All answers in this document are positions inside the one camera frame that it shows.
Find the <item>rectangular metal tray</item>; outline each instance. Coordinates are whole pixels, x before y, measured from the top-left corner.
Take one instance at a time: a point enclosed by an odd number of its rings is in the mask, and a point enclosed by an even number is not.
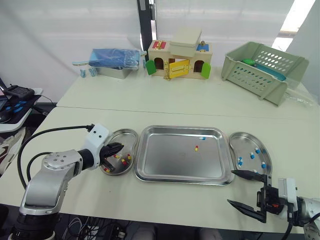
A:
[[[134,164],[143,181],[206,185],[231,183],[233,169],[227,138],[212,127],[148,126]]]

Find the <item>sneaker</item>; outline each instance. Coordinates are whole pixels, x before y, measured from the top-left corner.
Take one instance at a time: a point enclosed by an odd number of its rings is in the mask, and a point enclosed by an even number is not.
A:
[[[0,152],[2,151],[2,153],[0,153],[0,175],[4,174],[12,160],[18,154],[25,135],[26,128],[23,127],[14,136],[11,136],[10,139],[8,139],[8,137],[3,141],[3,144],[0,146]]]

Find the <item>metal container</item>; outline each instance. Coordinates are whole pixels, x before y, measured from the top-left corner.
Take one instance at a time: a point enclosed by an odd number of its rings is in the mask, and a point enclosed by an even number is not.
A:
[[[105,165],[100,166],[101,171],[110,176],[125,174],[132,168],[137,149],[138,134],[132,129],[117,130],[112,134],[108,143],[115,142],[122,143],[124,147],[116,156],[107,158],[107,161],[114,167],[114,171],[107,172]]]
[[[229,138],[230,148],[234,157],[234,165],[238,170],[257,171],[259,174],[271,175],[272,162],[269,153],[263,143],[247,132],[235,132]],[[242,158],[242,166],[238,165],[238,159]]]
[[[148,126],[134,164],[143,181],[206,185],[231,183],[233,169],[227,138],[212,127]]]

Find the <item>green plastic basket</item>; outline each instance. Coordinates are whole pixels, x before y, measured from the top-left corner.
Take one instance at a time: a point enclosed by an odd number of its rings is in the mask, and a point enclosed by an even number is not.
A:
[[[275,76],[241,62],[252,59],[257,64],[278,72],[286,77],[284,81]],[[245,45],[227,53],[222,68],[222,79],[229,80],[259,96],[280,105],[287,88],[295,89],[309,64],[301,56],[295,56],[257,42]]]

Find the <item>cable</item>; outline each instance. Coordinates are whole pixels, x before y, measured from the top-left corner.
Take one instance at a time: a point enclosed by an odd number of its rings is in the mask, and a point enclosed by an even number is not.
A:
[[[309,224],[311,224],[312,222],[314,222],[317,218],[320,217],[320,212],[318,212],[316,215],[314,215],[310,220],[309,220]]]
[[[56,105],[53,103],[53,101],[52,101],[50,98],[48,98],[47,96],[41,95],[41,97],[44,97],[44,98],[46,98],[46,99],[49,99],[50,102],[52,103],[52,105],[53,105],[53,106],[56,106]]]
[[[74,224],[80,224],[80,228],[82,227],[82,221],[80,220],[80,218],[78,217],[75,217],[74,219],[72,219],[72,221],[70,222],[70,224],[68,225],[68,227],[64,230],[64,233],[62,235],[62,240],[65,240],[66,239],[66,236],[68,234],[68,231],[69,231],[69,228],[71,226],[73,226]]]
[[[52,128],[52,129],[48,129],[48,130],[44,130],[44,131],[40,131],[34,135],[32,135],[31,137],[29,137],[22,145],[21,148],[19,149],[18,152],[18,157],[17,157],[17,169],[18,169],[18,174],[19,174],[19,178],[20,181],[22,183],[22,186],[24,187],[24,189],[26,189],[27,184],[26,181],[24,179],[24,175],[22,173],[22,168],[21,168],[21,156],[22,156],[22,152],[24,150],[24,148],[26,147],[26,145],[34,138],[38,137],[39,135],[42,134],[46,134],[46,133],[50,133],[50,132],[55,132],[55,131],[62,131],[62,130],[70,130],[70,129],[87,129],[89,132],[91,131],[91,129],[94,127],[94,125],[83,125],[83,126],[67,126],[67,127],[58,127],[58,128]]]
[[[288,219],[288,227],[286,228],[286,231],[281,238],[281,240],[286,240],[291,232],[291,229],[293,227],[293,216],[294,216],[294,205],[293,203],[288,202],[287,204],[288,210],[287,210],[287,219]]]
[[[28,166],[26,166],[26,177],[28,179],[28,182],[30,182],[30,180],[31,180],[30,168],[31,168],[31,164],[34,162],[34,160],[42,155],[48,155],[51,153],[52,152],[50,152],[50,151],[41,152],[41,153],[38,153],[37,155],[35,155],[33,158],[31,158],[31,160],[28,163]]]
[[[258,238],[256,240],[259,240],[262,237],[263,234],[264,234],[263,232],[260,233],[260,235],[258,236]]]
[[[281,240],[286,240],[291,232],[293,224],[291,222],[289,222],[288,227],[283,235],[283,237],[281,238]]]

